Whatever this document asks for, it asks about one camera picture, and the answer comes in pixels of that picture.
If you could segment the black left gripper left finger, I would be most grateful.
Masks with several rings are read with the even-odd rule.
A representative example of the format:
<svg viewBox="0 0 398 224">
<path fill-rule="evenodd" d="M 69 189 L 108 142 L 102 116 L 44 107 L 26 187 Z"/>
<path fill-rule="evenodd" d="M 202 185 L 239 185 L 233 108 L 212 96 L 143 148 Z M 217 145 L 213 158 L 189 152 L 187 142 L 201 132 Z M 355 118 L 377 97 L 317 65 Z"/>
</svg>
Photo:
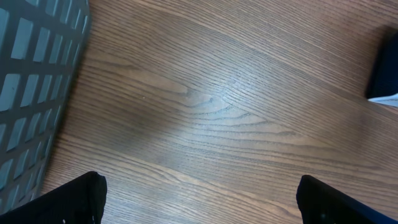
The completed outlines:
<svg viewBox="0 0 398 224">
<path fill-rule="evenodd" d="M 1 224 L 101 223 L 106 194 L 106 178 L 90 171 L 1 215 Z"/>
</svg>

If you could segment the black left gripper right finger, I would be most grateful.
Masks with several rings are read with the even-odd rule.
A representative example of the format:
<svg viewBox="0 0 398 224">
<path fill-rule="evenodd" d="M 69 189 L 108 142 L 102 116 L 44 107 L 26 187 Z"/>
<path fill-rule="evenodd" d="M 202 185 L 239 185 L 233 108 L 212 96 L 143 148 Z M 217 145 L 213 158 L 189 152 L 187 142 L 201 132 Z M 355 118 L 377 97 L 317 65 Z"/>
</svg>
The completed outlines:
<svg viewBox="0 0 398 224">
<path fill-rule="evenodd" d="M 397 224 L 394 220 L 326 183 L 303 175 L 296 200 L 303 224 Z"/>
</svg>

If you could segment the white barcode scanner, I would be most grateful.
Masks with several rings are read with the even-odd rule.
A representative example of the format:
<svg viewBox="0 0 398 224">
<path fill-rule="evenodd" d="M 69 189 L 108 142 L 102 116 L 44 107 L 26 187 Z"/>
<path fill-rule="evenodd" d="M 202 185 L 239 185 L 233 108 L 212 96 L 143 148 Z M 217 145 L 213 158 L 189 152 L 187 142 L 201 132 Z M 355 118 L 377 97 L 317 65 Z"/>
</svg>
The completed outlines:
<svg viewBox="0 0 398 224">
<path fill-rule="evenodd" d="M 365 97 L 373 103 L 397 107 L 397 32 L 382 42 Z"/>
</svg>

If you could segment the dark grey plastic mesh basket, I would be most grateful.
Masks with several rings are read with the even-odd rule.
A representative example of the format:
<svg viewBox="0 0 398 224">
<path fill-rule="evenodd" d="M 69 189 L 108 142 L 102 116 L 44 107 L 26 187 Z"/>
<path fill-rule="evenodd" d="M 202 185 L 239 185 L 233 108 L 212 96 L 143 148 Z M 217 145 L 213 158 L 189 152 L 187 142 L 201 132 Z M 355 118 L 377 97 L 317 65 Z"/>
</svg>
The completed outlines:
<svg viewBox="0 0 398 224">
<path fill-rule="evenodd" d="M 90 27 L 89 0 L 1 0 L 1 213 L 40 195 Z"/>
</svg>

